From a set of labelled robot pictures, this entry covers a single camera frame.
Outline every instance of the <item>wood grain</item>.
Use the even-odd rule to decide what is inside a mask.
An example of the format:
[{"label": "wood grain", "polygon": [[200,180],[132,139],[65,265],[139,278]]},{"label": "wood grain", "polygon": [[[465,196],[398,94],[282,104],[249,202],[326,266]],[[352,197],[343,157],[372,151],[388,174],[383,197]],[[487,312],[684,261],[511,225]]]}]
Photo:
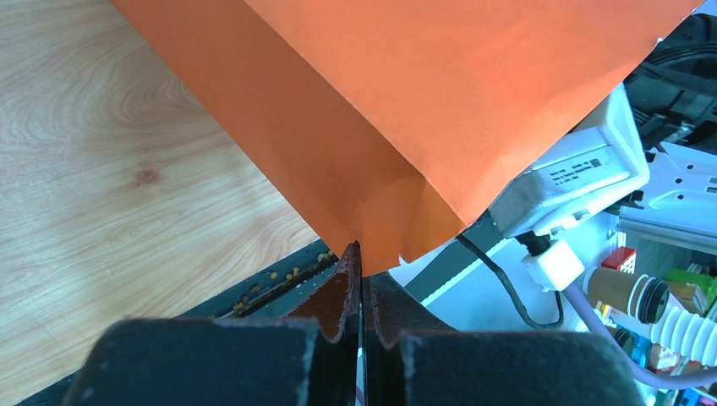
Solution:
[{"label": "wood grain", "polygon": [[0,51],[0,404],[316,238],[108,1],[1,1]]}]

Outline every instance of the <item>black cable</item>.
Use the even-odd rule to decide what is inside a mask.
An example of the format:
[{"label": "black cable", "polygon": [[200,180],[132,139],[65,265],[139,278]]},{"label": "black cable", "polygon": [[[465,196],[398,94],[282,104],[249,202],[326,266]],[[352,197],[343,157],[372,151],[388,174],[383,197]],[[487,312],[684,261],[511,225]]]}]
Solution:
[{"label": "black cable", "polygon": [[503,284],[503,288],[505,288],[505,290],[508,292],[508,295],[511,297],[513,306],[515,306],[517,313],[520,315],[520,318],[525,321],[525,324],[531,326],[535,330],[558,330],[562,327],[564,317],[560,292],[556,292],[558,320],[553,323],[539,324],[538,322],[533,320],[528,314],[528,311],[525,309],[525,305],[520,300],[520,296],[517,295],[517,292],[513,287],[511,280],[508,279],[508,276],[506,275],[506,272],[503,271],[503,269],[500,268],[495,262],[493,262],[493,260],[491,260],[491,258],[487,256],[487,254],[485,254],[485,252],[483,252],[480,248],[473,244],[471,240],[465,238],[462,234],[458,234],[456,240],[458,240],[458,242],[461,243],[464,247],[466,247],[469,251],[478,256],[478,258],[483,261],[483,263],[487,265],[488,268],[493,271],[493,273],[495,273],[495,275],[498,277],[498,280],[500,280]]}]

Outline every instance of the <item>wooden surface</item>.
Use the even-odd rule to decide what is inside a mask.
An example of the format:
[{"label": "wooden surface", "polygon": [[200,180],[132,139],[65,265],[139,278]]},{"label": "wooden surface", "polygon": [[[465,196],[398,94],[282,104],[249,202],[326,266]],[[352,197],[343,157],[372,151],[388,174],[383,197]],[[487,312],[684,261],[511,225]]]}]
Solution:
[{"label": "wooden surface", "polygon": [[316,236],[106,0],[0,1],[0,404]]}]

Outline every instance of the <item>red object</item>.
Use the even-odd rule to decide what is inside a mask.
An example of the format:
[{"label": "red object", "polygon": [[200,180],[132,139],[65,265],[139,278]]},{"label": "red object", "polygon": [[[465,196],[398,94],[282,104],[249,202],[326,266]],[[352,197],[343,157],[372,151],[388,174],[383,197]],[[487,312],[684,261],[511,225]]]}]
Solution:
[{"label": "red object", "polygon": [[620,247],[612,251],[612,254],[600,265],[620,272],[634,273],[637,257],[638,252],[634,248]]}]

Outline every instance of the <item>white connector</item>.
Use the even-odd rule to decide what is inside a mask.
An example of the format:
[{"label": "white connector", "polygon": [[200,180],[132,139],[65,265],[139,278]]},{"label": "white connector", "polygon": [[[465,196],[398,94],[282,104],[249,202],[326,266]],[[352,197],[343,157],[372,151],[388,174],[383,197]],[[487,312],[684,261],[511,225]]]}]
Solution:
[{"label": "white connector", "polygon": [[526,255],[523,264],[545,291],[563,290],[585,271],[583,263],[564,240],[554,241],[538,256]]}]

